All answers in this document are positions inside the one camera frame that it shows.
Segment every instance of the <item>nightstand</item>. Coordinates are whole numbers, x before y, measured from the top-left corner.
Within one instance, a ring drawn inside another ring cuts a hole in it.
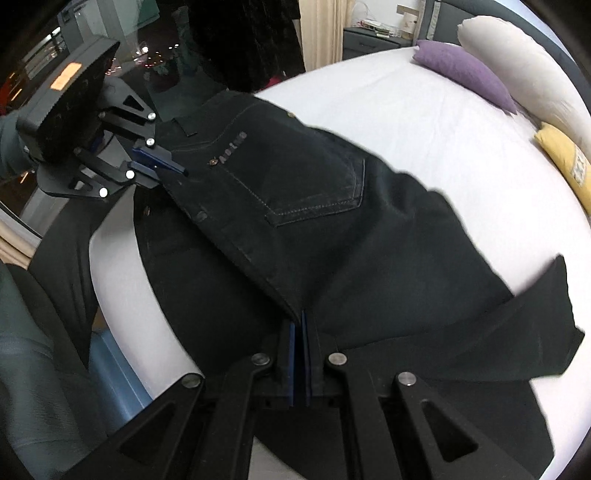
[[[353,59],[377,51],[394,50],[412,46],[412,40],[400,37],[378,37],[376,32],[360,27],[348,27],[343,31],[343,60]]]

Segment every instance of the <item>curtain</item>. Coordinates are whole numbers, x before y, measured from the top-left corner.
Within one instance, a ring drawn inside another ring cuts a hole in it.
[[[343,59],[343,29],[350,26],[355,0],[300,0],[306,71]]]
[[[0,260],[27,268],[35,248],[0,220]]]

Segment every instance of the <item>black metal bracket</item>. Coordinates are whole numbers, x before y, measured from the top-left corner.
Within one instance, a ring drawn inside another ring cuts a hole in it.
[[[340,410],[350,480],[532,480],[422,379],[401,372],[379,393],[362,356],[302,325],[297,336],[285,321],[223,377],[186,375],[64,480],[246,480],[257,411],[289,408],[298,395],[310,408]],[[300,372],[297,349],[308,359]],[[304,392],[294,389],[297,375]]]

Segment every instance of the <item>orange label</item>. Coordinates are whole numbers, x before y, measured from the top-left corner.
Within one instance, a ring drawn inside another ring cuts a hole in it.
[[[60,73],[59,77],[56,78],[51,84],[52,90],[62,91],[67,83],[72,79],[74,74],[82,68],[81,63],[70,63],[63,72]]]

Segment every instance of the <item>white pillow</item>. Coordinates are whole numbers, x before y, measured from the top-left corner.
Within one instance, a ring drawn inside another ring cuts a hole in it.
[[[565,133],[591,158],[591,115],[568,75],[544,47],[496,17],[464,20],[457,37],[467,52],[501,79],[518,103]]]

